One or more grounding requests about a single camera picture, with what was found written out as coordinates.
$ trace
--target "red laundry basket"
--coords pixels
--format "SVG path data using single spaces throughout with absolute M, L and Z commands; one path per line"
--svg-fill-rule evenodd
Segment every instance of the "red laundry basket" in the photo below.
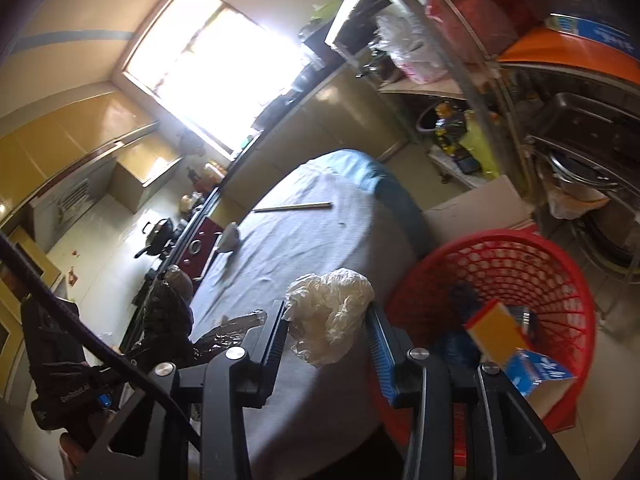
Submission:
M 449 288 L 471 282 L 481 301 L 498 298 L 534 310 L 540 322 L 536 350 L 563 364 L 577 378 L 544 418 L 550 431 L 574 410 L 593 357 L 594 305 L 574 261 L 558 246 L 535 234 L 494 230 L 450 242 L 418 263 L 385 306 L 391 325 L 403 328 L 416 346 L 428 347 L 450 330 L 460 329 L 449 304 Z M 408 443 L 410 410 L 395 410 L 380 392 L 375 371 L 369 385 L 389 435 Z M 466 460 L 464 415 L 454 406 L 455 463 Z

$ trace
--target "basket rim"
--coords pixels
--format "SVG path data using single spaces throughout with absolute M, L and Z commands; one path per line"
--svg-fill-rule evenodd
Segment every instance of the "basket rim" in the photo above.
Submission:
M 430 267 L 439 264 L 447 254 L 458 252 L 461 249 L 468 248 L 475 244 L 490 241 L 507 241 L 530 244 L 551 254 L 551 256 L 562 265 L 571 277 L 575 288 L 577 289 L 578 297 L 580 297 L 580 300 L 582 301 L 582 314 L 585 317 L 584 334 L 586 336 L 584 346 L 584 367 L 580 373 L 577 374 L 574 384 L 572 384 L 572 386 L 565 392 L 564 396 L 562 396 L 562 399 L 560 399 L 544 417 L 546 427 L 548 427 L 550 431 L 554 431 L 555 428 L 560 426 L 564 418 L 576 405 L 577 398 L 580 395 L 584 383 L 589 375 L 589 371 L 591 370 L 596 339 L 596 320 L 594 313 L 595 304 L 591 297 L 589 286 L 587 285 L 578 265 L 558 245 L 546 238 L 543 238 L 541 235 L 514 229 L 492 229 L 457 238 L 456 240 L 452 240 L 441 245 L 425 256 L 421 261 L 417 262 L 402 278 L 401 282 L 396 287 L 396 290 L 387 301 L 387 304 L 390 304 L 390 301 L 395 296 L 398 288 L 402 286 L 405 280 L 410 279 L 412 274 L 418 271 L 424 272 L 425 268 L 429 269 Z

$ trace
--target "bright window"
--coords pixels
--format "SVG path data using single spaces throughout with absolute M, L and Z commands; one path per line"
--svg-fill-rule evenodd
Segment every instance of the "bright window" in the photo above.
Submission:
M 222 0 L 172 0 L 124 72 L 233 159 L 257 134 L 255 118 L 304 65 L 299 45 Z

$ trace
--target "cable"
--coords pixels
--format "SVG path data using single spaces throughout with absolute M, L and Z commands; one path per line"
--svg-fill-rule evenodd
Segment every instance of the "cable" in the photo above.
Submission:
M 105 365 L 113 368 L 130 383 L 139 386 L 149 397 L 158 402 L 168 414 L 171 414 L 180 423 L 189 442 L 197 450 L 200 450 L 200 436 L 176 402 L 160 386 L 129 363 L 124 356 L 114 352 L 78 318 L 72 316 L 2 232 L 0 232 L 0 260 L 21 280 L 40 306 L 58 322 L 61 328 L 75 337 L 82 346 L 101 359 Z

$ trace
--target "silver bolt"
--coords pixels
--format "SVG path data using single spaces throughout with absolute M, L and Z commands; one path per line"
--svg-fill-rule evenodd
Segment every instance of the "silver bolt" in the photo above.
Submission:
M 482 363 L 482 371 L 489 375 L 497 375 L 500 373 L 500 367 L 497 363 L 488 361 L 486 363 Z
M 227 359 L 241 359 L 246 354 L 246 351 L 241 346 L 232 346 L 229 350 L 225 352 Z
M 419 346 L 416 348 L 411 348 L 408 351 L 409 357 L 413 359 L 418 359 L 418 361 L 423 361 L 427 357 L 429 357 L 429 351 L 426 348 L 420 348 Z
M 165 377 L 174 371 L 174 365 L 172 363 L 160 363 L 159 365 L 156 365 L 154 371 L 156 372 L 156 375 Z

